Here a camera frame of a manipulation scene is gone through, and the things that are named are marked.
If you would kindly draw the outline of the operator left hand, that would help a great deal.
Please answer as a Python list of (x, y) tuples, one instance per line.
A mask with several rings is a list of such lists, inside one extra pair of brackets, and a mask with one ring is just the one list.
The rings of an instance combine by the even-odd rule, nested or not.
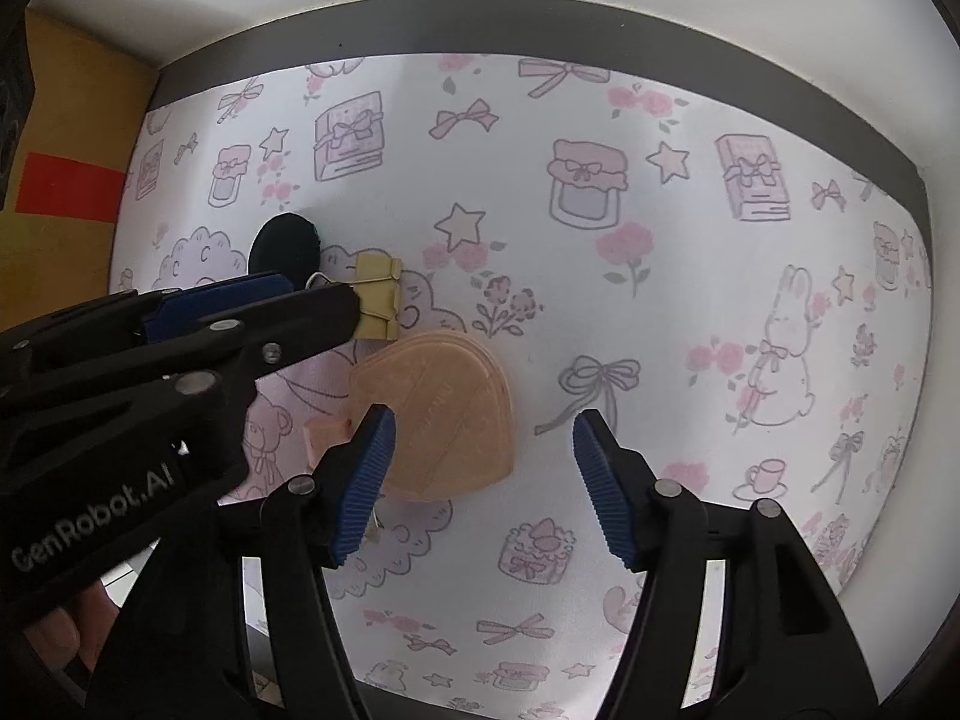
[(106, 587), (94, 582), (70, 608), (57, 608), (27, 628), (26, 640), (50, 671), (62, 671), (75, 658), (93, 671), (119, 611)]

